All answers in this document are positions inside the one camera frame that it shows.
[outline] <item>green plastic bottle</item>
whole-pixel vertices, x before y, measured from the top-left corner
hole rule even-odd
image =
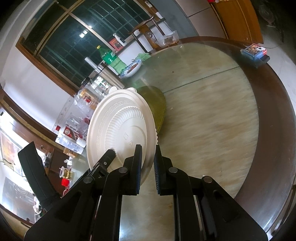
[[[102,60],[110,65],[119,74],[126,68],[126,64],[112,52],[111,49],[104,49],[100,45],[97,47],[100,52]]]

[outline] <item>red lid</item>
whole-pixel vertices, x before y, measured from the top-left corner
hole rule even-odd
[[[62,179],[62,186],[67,187],[67,186],[69,186],[69,184],[70,184],[70,180],[68,180],[66,178]]]

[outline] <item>round table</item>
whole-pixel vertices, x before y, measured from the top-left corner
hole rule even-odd
[[[270,66],[246,64],[242,47],[182,39],[144,61],[125,84],[163,92],[162,155],[190,176],[213,177],[268,231],[295,178],[295,114]],[[173,220],[173,199],[157,195],[151,171],[138,196],[123,196],[120,240],[173,240]]]

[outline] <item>silver screw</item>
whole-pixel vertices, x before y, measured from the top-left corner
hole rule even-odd
[[[168,169],[168,171],[169,171],[170,173],[176,173],[176,172],[178,171],[178,169],[175,168],[175,167],[170,167],[170,168]]]
[[[121,167],[121,168],[118,169],[118,171],[120,173],[126,173],[128,171],[128,169],[126,167]]]
[[[92,182],[92,180],[93,180],[93,178],[92,178],[92,177],[90,177],[90,176],[87,176],[87,177],[85,177],[85,178],[83,179],[83,182],[84,182],[84,183],[91,183],[91,182]]]
[[[213,181],[213,179],[212,179],[211,177],[209,177],[209,176],[205,176],[205,177],[204,177],[204,181],[205,181],[206,183],[211,183],[211,182]]]

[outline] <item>white floor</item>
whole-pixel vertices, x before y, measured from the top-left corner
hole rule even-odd
[[[270,56],[268,64],[284,84],[296,112],[296,46],[293,43],[293,32],[286,29],[282,43],[275,28],[267,26],[264,20],[259,22],[264,40],[262,46],[267,48],[267,54]]]

